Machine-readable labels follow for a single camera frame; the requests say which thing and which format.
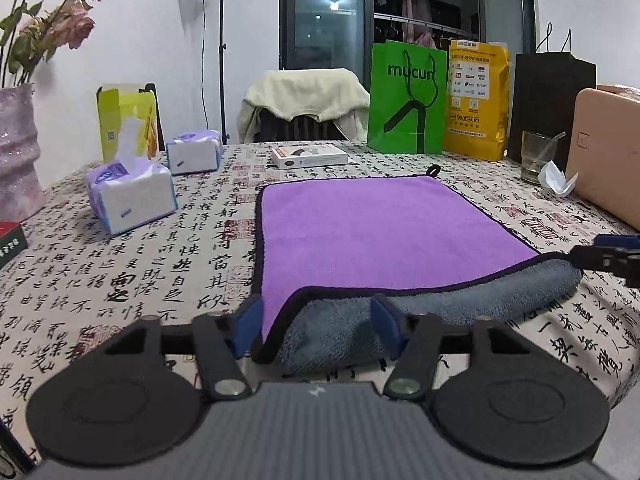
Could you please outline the purple and grey towel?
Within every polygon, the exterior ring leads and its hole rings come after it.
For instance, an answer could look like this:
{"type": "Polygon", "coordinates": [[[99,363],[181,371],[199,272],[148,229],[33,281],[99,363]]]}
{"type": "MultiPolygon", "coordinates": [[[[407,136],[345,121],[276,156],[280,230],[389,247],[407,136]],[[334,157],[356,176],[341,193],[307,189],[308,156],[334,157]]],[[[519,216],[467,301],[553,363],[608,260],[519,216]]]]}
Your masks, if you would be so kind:
{"type": "Polygon", "coordinates": [[[275,183],[258,194],[253,292],[262,332],[250,354],[288,375],[386,356],[378,295],[401,312],[468,325],[507,321],[570,296],[566,255],[536,252],[436,177],[275,183]]]}

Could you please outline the white crumpled paper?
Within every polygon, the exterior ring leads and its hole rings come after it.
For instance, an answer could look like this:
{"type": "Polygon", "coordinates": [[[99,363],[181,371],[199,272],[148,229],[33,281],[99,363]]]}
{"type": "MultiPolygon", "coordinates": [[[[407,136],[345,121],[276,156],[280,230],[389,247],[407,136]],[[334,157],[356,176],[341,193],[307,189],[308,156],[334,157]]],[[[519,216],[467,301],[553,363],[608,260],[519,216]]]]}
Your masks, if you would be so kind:
{"type": "Polygon", "coordinates": [[[576,172],[573,177],[567,179],[554,162],[547,162],[538,174],[541,187],[559,198],[565,198],[574,191],[578,178],[579,174],[576,172]]]}

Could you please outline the clear drinking glass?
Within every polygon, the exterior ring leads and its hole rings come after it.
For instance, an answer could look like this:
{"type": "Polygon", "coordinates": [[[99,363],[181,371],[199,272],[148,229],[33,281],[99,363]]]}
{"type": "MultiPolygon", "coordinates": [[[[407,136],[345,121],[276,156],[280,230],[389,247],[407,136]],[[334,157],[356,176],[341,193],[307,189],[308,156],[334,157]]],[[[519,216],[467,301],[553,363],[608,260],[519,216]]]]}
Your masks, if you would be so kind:
{"type": "Polygon", "coordinates": [[[554,159],[560,141],[566,136],[561,132],[549,138],[541,133],[524,131],[521,148],[521,178],[523,181],[538,185],[542,168],[554,159]]]}

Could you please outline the black paper bag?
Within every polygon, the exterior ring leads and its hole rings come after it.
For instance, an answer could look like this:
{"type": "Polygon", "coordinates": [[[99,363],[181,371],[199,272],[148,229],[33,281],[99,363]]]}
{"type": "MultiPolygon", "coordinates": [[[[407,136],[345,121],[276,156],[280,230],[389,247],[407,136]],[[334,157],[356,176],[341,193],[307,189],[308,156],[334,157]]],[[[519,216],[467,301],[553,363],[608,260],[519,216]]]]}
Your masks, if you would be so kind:
{"type": "Polygon", "coordinates": [[[550,50],[552,26],[538,44],[547,50],[518,54],[515,58],[514,97],[506,157],[520,162],[524,132],[553,138],[564,133],[554,156],[555,165],[567,166],[578,93],[593,89],[597,65],[575,58],[570,52],[572,36],[565,37],[559,51],[550,50]]]}

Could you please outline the calligraphy print tablecloth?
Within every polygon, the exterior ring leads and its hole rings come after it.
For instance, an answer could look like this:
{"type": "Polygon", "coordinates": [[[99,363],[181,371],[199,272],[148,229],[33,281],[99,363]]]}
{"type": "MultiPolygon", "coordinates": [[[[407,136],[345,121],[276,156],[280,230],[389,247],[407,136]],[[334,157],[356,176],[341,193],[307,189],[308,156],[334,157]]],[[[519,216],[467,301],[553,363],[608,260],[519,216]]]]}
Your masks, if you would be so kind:
{"type": "Polygon", "coordinates": [[[269,167],[265,146],[232,145],[221,170],[176,180],[178,212],[118,237],[91,210],[82,172],[52,186],[24,224],[26,248],[1,272],[1,419],[27,456],[37,457],[28,398],[55,373],[142,316],[184,323],[241,303],[255,259],[255,198],[266,184],[408,176],[438,165],[442,182],[540,252],[629,233],[596,206],[523,182],[508,160],[382,155],[360,145],[349,154],[348,166],[287,174],[269,167]]]}

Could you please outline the yellow printed paper bag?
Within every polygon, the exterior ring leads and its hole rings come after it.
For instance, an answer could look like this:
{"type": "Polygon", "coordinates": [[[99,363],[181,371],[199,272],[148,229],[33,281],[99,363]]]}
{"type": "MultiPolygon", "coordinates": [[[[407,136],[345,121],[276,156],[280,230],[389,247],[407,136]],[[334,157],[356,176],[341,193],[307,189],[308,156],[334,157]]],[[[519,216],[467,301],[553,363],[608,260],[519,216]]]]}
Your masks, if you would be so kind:
{"type": "Polygon", "coordinates": [[[454,40],[448,51],[447,122],[442,148],[498,162],[506,148],[510,52],[502,44],[454,40]]]}

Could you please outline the near purple tissue pack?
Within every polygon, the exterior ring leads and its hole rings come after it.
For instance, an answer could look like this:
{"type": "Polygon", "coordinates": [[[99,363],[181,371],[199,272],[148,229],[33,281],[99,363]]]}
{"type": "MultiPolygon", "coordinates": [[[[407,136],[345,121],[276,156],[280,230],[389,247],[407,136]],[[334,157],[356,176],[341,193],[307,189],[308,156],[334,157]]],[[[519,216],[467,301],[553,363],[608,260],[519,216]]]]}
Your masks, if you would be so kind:
{"type": "Polygon", "coordinates": [[[159,162],[136,154],[141,125],[140,119],[126,116],[120,127],[115,158],[86,175],[90,206],[111,236],[178,210],[170,171],[159,162]]]}

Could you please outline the purple tissue pack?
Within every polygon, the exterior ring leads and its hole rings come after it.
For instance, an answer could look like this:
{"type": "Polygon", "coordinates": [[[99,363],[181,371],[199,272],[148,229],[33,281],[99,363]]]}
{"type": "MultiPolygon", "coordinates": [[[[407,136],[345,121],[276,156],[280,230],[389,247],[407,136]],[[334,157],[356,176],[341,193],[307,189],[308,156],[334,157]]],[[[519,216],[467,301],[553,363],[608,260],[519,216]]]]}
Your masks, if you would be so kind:
{"type": "Polygon", "coordinates": [[[115,158],[86,175],[90,206],[111,236],[178,210],[170,171],[159,162],[136,154],[141,125],[140,119],[126,116],[120,127],[115,158]]]}
{"type": "Polygon", "coordinates": [[[215,130],[187,132],[166,143],[166,155],[174,176],[212,172],[222,164],[224,144],[215,130]]]}

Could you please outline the flat white product box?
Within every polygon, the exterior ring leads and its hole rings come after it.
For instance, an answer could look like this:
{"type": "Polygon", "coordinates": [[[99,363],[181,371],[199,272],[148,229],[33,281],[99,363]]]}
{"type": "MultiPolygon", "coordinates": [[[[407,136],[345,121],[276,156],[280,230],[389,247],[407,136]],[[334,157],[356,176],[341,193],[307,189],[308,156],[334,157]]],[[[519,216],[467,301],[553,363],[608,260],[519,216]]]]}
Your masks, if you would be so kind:
{"type": "Polygon", "coordinates": [[[282,170],[341,166],[352,163],[349,154],[331,144],[272,148],[270,156],[277,168],[282,170]]]}

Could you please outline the far purple tissue pack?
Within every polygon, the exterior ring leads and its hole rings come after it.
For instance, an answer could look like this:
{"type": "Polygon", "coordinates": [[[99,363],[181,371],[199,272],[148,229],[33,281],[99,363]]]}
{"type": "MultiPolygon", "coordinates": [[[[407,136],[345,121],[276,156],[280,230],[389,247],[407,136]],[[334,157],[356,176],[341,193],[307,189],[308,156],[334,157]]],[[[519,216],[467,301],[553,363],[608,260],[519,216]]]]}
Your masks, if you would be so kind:
{"type": "Polygon", "coordinates": [[[224,144],[215,130],[187,132],[166,143],[166,155],[174,176],[212,172],[222,164],[224,144]]]}

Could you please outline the green mucun paper bag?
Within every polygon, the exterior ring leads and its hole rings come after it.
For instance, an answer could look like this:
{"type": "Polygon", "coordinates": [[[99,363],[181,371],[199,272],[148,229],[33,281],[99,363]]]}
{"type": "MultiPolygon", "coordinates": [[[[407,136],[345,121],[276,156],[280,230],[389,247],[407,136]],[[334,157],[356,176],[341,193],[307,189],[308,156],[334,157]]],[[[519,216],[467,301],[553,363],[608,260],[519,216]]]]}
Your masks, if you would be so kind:
{"type": "Polygon", "coordinates": [[[447,53],[386,41],[372,46],[367,144],[383,154],[438,154],[447,114],[447,53]]]}

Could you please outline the red and black box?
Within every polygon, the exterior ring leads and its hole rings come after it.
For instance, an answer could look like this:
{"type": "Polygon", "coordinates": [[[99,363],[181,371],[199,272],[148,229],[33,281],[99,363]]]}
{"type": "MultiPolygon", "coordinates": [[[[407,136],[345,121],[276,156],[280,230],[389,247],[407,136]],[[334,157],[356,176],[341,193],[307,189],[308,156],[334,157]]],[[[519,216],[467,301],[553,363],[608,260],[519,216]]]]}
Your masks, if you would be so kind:
{"type": "Polygon", "coordinates": [[[7,266],[28,247],[22,226],[17,222],[0,222],[0,269],[7,266]]]}

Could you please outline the cream cloth on chair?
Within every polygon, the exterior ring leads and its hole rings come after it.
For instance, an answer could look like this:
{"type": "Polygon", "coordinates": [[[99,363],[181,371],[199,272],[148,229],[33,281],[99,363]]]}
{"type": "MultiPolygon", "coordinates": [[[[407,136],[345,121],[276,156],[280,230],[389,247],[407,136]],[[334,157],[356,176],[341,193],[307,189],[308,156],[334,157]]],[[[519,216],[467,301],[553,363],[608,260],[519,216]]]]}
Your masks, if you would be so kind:
{"type": "Polygon", "coordinates": [[[349,141],[367,141],[370,94],[346,68],[270,70],[250,85],[242,99],[236,130],[239,141],[252,143],[259,114],[268,110],[286,122],[307,116],[332,122],[349,141]]]}

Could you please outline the yellow green carton box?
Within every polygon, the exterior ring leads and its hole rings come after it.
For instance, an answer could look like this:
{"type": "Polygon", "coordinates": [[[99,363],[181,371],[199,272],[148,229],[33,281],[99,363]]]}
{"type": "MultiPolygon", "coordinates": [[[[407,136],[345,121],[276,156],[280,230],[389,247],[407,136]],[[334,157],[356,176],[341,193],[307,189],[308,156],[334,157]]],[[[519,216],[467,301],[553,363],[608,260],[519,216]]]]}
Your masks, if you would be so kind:
{"type": "Polygon", "coordinates": [[[102,160],[118,150],[158,159],[164,148],[155,84],[104,84],[96,92],[102,160]]]}

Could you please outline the dried pink roses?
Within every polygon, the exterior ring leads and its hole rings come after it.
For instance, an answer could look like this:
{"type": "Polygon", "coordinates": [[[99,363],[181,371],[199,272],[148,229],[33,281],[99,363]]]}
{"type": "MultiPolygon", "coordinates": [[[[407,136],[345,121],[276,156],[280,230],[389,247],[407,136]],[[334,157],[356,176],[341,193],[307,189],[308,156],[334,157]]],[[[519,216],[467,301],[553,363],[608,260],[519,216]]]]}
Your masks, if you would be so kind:
{"type": "Polygon", "coordinates": [[[62,47],[79,49],[96,27],[90,11],[100,1],[62,0],[47,11],[41,1],[12,0],[1,18],[1,87],[27,84],[37,66],[62,47]]]}

